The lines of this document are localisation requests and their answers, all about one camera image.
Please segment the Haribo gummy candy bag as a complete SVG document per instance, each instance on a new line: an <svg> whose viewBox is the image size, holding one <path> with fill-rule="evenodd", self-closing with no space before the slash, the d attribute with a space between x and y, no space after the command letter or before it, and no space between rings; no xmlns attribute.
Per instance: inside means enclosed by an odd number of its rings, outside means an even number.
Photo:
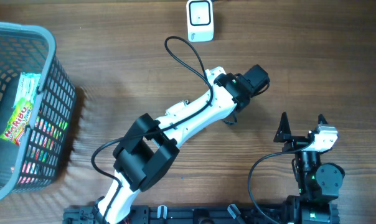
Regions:
<svg viewBox="0 0 376 224"><path fill-rule="evenodd" d="M20 146L24 129L29 124L32 110L33 104L29 100L21 98L17 102L5 130L0 134L0 139Z"/></svg>

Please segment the white paper pouch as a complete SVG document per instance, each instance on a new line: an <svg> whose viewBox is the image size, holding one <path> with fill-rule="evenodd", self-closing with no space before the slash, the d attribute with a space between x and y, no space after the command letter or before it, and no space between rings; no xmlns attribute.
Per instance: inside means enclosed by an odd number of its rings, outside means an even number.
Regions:
<svg viewBox="0 0 376 224"><path fill-rule="evenodd" d="M176 114L181 109L184 109L189 104L189 100L182 100L166 110L165 115Z"/></svg>

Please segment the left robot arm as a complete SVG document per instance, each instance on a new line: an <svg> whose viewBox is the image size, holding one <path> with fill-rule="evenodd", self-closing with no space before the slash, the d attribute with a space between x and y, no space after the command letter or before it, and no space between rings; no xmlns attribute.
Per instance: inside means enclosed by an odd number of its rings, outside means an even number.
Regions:
<svg viewBox="0 0 376 224"><path fill-rule="evenodd" d="M259 95L270 78L259 66L245 74L226 73L222 67L206 69L210 90L191 103L181 101L164 116L140 116L113 151L115 180L96 206L102 223L119 223L130 213L140 192L155 185L169 170L180 147L215 121L238 113Z"/></svg>

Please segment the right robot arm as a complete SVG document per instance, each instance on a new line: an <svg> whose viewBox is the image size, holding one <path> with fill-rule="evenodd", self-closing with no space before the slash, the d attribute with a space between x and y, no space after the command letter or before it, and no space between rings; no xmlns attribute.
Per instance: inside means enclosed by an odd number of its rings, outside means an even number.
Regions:
<svg viewBox="0 0 376 224"><path fill-rule="evenodd" d="M294 154L291 164L299 189L298 196L290 195L283 202L282 223L341 222L337 205L332 201L339 197L345 171L334 163L321 162L321 155L331 151L337 139L337 129L322 114L317 126L306 136L294 136L287 113L282 113L273 141L284 144L283 152Z"/></svg>

